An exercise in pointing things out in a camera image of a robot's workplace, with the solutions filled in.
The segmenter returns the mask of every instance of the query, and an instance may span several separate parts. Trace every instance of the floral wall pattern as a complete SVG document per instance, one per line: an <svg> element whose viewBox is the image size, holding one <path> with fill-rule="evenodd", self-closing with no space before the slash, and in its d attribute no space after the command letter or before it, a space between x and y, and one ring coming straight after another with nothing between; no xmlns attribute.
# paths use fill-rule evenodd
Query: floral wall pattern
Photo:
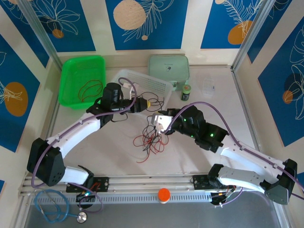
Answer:
<svg viewBox="0 0 304 228"><path fill-rule="evenodd" d="M16 152L40 83L1 35L0 50L0 146Z"/></svg>
<svg viewBox="0 0 304 228"><path fill-rule="evenodd" d="M201 49L239 48L263 0L214 0Z"/></svg>
<svg viewBox="0 0 304 228"><path fill-rule="evenodd" d="M259 30L255 40L253 41L252 45L248 50L248 57L250 62L253 63L266 43L267 39L269 38L272 31L275 29L276 25L278 24L279 20L287 10L289 4L292 0L276 0L272 9L270 10L268 17L264 21L261 29Z"/></svg>
<svg viewBox="0 0 304 228"><path fill-rule="evenodd" d="M23 37L28 36L31 28L15 1L0 0L0 4ZM57 52L95 51L80 0L31 0L30 4Z"/></svg>
<svg viewBox="0 0 304 228"><path fill-rule="evenodd" d="M180 49L188 0L106 0L116 50Z"/></svg>
<svg viewBox="0 0 304 228"><path fill-rule="evenodd" d="M284 146L304 136L304 17L258 78Z"/></svg>

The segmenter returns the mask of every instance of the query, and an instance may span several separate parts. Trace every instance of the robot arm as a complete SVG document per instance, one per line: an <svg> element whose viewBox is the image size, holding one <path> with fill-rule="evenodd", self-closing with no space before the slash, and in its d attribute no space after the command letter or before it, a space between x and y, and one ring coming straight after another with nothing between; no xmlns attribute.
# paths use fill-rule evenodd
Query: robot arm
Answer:
<svg viewBox="0 0 304 228"><path fill-rule="evenodd" d="M123 99L119 84L108 83L104 88L103 96L98 98L78 121L45 141L38 138L33 142L27 170L34 173L39 158L49 147L36 173L40 180L48 186L54 186L60 182L90 186L93 173L81 166L81 169L65 167L63 159L88 135L98 131L111 121L115 111L125 110L123 113L138 113L150 106L147 100L137 98L134 105L126 109L132 104L132 101L132 99Z"/></svg>
<svg viewBox="0 0 304 228"><path fill-rule="evenodd" d="M225 129L207 123L202 111L195 106L185 109L168 129L172 119L179 111L180 109L159 111L158 114L152 116L152 124L159 133L166 130L166 134L174 132L185 134L193 138L200 148L229 157L249 169L249 171L244 171L214 164L208 174L210 184L217 188L222 185L236 185L257 190L264 193L272 201L279 204L288 204L295 182L278 167L296 178L296 162L291 159L283 162L271 158L237 141L241 145L239 147ZM244 151L245 148L257 156ZM274 165L270 165L258 156L271 161Z"/></svg>

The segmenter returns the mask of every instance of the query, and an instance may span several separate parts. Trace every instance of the green plastic basket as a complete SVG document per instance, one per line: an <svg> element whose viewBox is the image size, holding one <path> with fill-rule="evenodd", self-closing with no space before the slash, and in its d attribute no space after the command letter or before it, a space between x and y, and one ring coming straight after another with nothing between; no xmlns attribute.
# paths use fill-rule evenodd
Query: green plastic basket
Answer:
<svg viewBox="0 0 304 228"><path fill-rule="evenodd" d="M106 85L105 61L101 56L69 59L62 66L59 103L74 109L90 107Z"/></svg>

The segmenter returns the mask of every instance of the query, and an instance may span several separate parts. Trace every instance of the white wall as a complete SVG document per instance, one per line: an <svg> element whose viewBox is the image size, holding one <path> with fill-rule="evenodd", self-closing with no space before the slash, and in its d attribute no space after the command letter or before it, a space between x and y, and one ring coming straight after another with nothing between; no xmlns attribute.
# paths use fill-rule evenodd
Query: white wall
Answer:
<svg viewBox="0 0 304 228"><path fill-rule="evenodd" d="M181 49L116 51L104 0L81 0L96 52L59 53L62 61L74 56L102 55L107 67L147 66L151 54L185 54L190 65L231 65L236 49L201 50L203 35L214 0L189 0Z"/></svg>
<svg viewBox="0 0 304 228"><path fill-rule="evenodd" d="M283 146L257 78L302 19L303 10L304 1L293 0L253 64L246 57L237 70L237 77L262 152L283 161L288 158L296 161L298 172L304 171L304 138L287 147ZM296 185L294 193L303 195ZM296 227L304 227L304 201L292 196L288 207Z"/></svg>
<svg viewBox="0 0 304 228"><path fill-rule="evenodd" d="M0 180L5 181L0 194L0 227L6 228L9 227L15 212L19 188L26 174L31 144L41 135L44 125L47 124L46 116L49 109L52 109L52 102L57 98L60 72L51 61L46 69L42 66L1 7L0 21L0 34L40 82L17 151L13 153L0 146Z"/></svg>

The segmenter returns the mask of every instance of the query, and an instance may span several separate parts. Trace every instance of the white leaf drawing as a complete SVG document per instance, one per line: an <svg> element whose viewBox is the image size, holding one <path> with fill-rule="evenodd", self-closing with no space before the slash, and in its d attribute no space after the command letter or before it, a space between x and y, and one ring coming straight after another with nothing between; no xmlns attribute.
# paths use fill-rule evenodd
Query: white leaf drawing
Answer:
<svg viewBox="0 0 304 228"><path fill-rule="evenodd" d="M271 8L271 10L268 14L271 17L271 19L274 18L275 11L284 10L287 7L289 1L290 0L277 0L277 1L275 1L274 5L272 6L272 8Z"/></svg>
<svg viewBox="0 0 304 228"><path fill-rule="evenodd" d="M295 101L295 119L302 120L304 118L304 25L294 40L289 59L293 63L291 70L294 82L287 90L289 93L284 93L283 100L287 104Z"/></svg>
<svg viewBox="0 0 304 228"><path fill-rule="evenodd" d="M21 12L21 10L19 9L19 7L16 4L10 2L9 0L1 0L1 1L5 5L5 7L10 10L10 12L12 13L12 15L15 18L21 20L23 23L25 23L27 25L29 24L28 21L25 19L23 13Z"/></svg>
<svg viewBox="0 0 304 228"><path fill-rule="evenodd" d="M8 0L1 1L5 3L16 18L28 24L16 4ZM46 28L50 29L50 31L57 29L56 33L58 33L58 31L67 31L78 35L78 29L73 22L80 19L80 14L67 10L66 0L32 0L30 4L40 19L40 22L45 24Z"/></svg>
<svg viewBox="0 0 304 228"><path fill-rule="evenodd" d="M240 25L242 28L242 37L244 38L248 32L249 21L256 15L258 10L261 8L263 0L256 0L251 3L248 7L245 7L243 0L224 0L222 4L226 7L226 11L230 17L233 18L235 24Z"/></svg>
<svg viewBox="0 0 304 228"><path fill-rule="evenodd" d="M6 57L6 53L0 52L0 66L3 64L5 57ZM20 97L21 94L22 94L22 92L14 93L14 92L8 90L7 88L5 88L5 86L0 81L0 104L2 104L3 101L5 101L5 99L7 99L9 101L10 98L22 101L22 98Z"/></svg>

